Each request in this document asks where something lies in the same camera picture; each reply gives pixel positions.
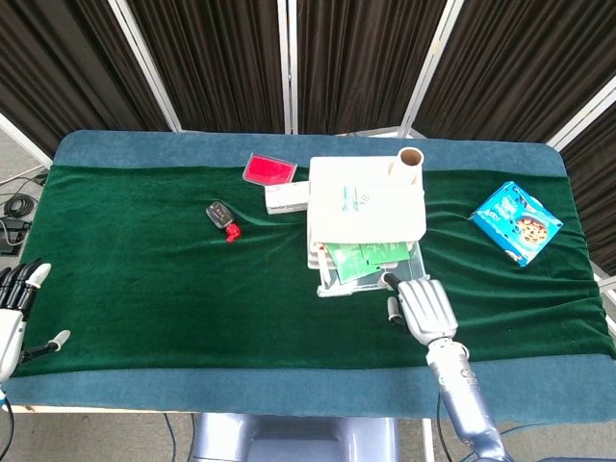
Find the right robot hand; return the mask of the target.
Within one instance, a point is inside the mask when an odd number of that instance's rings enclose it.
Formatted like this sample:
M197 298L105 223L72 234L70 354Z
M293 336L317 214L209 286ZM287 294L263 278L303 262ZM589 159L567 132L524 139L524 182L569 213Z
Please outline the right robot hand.
M405 326L426 347L455 336L458 322L440 281L427 278L402 281L385 272L380 283L394 293L387 299L391 324Z

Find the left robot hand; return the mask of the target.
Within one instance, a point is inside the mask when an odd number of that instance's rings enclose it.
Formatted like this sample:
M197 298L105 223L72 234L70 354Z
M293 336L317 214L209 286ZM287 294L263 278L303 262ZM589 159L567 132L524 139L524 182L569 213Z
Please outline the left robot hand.
M23 347L37 293L51 269L51 264L37 258L0 270L0 384L6 382L20 365L60 351L71 336L71 332L65 329L42 346Z

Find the clear plastic box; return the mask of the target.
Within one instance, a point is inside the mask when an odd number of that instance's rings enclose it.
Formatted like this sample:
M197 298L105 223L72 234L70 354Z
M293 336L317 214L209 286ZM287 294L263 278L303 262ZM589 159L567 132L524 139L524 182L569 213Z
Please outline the clear plastic box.
M370 274L359 279L341 283L326 244L315 244L308 249L308 268L319 273L320 283L317 287L319 297L347 296L356 293L390 290L380 283L385 272L390 272L402 281L429 278L424 267L424 259L418 243L407 243L409 259L386 264L382 267L372 267Z

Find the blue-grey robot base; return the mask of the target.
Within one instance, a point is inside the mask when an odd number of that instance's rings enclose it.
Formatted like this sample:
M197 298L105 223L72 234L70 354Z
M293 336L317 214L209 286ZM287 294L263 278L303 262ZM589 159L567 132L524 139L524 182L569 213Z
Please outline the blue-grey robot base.
M190 462L398 462L398 421L199 413Z

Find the blue cookie package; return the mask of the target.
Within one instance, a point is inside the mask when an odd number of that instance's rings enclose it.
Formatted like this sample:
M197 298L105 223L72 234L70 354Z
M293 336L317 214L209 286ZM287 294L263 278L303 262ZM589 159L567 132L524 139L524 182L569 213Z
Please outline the blue cookie package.
M513 181L503 183L469 216L519 267L528 266L563 222Z

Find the black power adapter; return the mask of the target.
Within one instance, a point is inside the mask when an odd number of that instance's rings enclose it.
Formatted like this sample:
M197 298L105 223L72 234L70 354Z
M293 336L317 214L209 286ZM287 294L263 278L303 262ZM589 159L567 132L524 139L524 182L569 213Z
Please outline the black power adapter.
M0 218L0 255L16 256L25 243L32 223L18 218Z

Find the green velvet cloth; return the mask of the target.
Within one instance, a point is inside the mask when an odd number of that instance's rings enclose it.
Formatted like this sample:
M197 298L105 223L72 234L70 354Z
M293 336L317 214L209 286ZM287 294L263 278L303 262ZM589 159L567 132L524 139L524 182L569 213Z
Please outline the green velvet cloth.
M569 181L516 177L563 222L526 267L473 223L510 180L490 170L423 177L427 273L442 282L475 360L605 354L616 359ZM225 204L229 244L205 214ZM424 348L386 318L383 291L320 298L306 263L306 217L271 216L237 167L51 170L24 261L52 265L24 343L71 332L21 376L136 368L415 367Z

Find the cardboard paper roll tube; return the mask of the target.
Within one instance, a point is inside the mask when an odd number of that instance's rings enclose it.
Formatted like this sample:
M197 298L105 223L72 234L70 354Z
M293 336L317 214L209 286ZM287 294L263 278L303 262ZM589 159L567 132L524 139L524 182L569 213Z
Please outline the cardboard paper roll tube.
M417 147L403 147L390 163L388 174L391 179L423 187L424 154Z

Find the long white carton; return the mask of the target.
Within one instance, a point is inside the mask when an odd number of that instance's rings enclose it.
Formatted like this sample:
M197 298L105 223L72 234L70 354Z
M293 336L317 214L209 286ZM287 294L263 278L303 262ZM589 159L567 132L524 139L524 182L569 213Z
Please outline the long white carton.
M269 215L303 212L308 208L308 181L265 186L264 192Z

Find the blue table cover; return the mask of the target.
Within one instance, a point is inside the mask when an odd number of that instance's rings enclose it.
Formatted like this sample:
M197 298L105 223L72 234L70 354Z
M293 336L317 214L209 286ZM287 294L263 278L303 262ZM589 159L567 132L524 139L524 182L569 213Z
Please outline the blue table cover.
M253 152L391 155L397 138L79 130L64 137L58 166L239 167ZM475 364L490 408L504 420L590 423L616 420L616 360L604 354L543 356ZM17 405L218 411L283 416L429 417L437 387L428 367L318 369L136 369L14 378Z

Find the red stamp pad case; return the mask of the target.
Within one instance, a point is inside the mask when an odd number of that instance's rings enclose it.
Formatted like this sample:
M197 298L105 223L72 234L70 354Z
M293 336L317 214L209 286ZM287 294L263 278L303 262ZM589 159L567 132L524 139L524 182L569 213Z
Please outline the red stamp pad case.
M293 181L296 168L295 163L251 153L244 167L243 179L261 186L286 184Z

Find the black curtain folding screen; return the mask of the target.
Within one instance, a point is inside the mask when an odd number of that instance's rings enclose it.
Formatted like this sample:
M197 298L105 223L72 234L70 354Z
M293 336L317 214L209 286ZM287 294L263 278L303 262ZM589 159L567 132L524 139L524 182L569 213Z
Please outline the black curtain folding screen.
M616 78L616 0L120 0L180 126L280 133L278 6L295 6L298 130L412 126L430 138L546 142ZM0 0L0 115L53 156L79 129L169 128L110 0Z

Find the white storage box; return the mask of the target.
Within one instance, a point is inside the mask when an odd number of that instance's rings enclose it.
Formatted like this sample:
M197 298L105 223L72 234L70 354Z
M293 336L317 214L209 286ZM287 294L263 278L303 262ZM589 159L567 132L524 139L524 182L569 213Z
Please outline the white storage box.
M424 186L389 177L396 156L310 160L307 251L315 244L415 243L424 236Z

